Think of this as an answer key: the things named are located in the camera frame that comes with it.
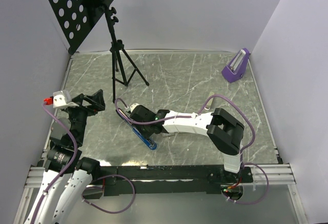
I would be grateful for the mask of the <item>beige white stapler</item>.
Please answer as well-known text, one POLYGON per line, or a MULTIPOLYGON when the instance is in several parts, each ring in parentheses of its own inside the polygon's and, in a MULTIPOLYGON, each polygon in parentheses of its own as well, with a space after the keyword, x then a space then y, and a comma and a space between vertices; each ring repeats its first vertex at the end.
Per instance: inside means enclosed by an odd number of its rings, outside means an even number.
MULTIPOLYGON (((210 92, 210 93, 209 93, 209 97, 211 97, 211 96, 214 95, 214 94, 215 94, 214 92, 210 92)), ((210 110, 211 105, 212 105, 212 102, 213 102, 213 98, 211 98, 211 99, 207 102, 207 105, 205 106, 205 109, 206 109, 206 110, 210 110)))

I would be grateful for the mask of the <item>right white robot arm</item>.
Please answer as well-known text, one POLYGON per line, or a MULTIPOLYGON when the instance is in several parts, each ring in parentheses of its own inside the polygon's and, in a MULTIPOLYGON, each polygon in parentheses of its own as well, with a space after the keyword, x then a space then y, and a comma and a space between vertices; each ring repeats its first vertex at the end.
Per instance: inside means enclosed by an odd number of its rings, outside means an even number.
POLYGON ((138 122, 136 130, 148 139, 153 134, 192 133, 208 137, 223 155, 224 176, 229 182, 241 175, 241 141, 244 125, 228 111, 216 108, 200 115, 160 109, 152 112, 143 105, 130 106, 129 117, 138 122))

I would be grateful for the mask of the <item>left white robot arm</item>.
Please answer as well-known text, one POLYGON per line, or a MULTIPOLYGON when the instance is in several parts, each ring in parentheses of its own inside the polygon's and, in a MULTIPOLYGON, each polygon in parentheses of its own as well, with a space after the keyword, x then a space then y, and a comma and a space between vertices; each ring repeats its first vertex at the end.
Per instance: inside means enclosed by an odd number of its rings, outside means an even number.
POLYGON ((69 210, 88 184, 101 178, 100 163, 91 158, 81 158, 87 118, 106 108, 103 90, 92 95, 71 97, 67 90, 54 92, 44 99, 47 106, 67 113, 67 118, 50 116, 51 126, 42 183, 25 223, 63 223, 69 210))

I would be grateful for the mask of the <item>blue black stapler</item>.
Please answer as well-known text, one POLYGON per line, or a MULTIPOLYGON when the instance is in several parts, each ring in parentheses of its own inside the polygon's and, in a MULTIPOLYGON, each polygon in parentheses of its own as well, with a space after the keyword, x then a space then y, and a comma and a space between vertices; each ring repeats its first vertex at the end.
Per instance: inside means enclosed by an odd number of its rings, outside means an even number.
POLYGON ((127 121, 127 116, 123 115, 121 116, 118 111, 116 111, 117 115, 124 120, 129 127, 132 129, 132 131, 136 134, 136 136, 150 149, 150 150, 156 150, 157 149, 157 144, 154 142, 153 139, 151 138, 145 138, 136 128, 136 126, 129 121, 127 121))

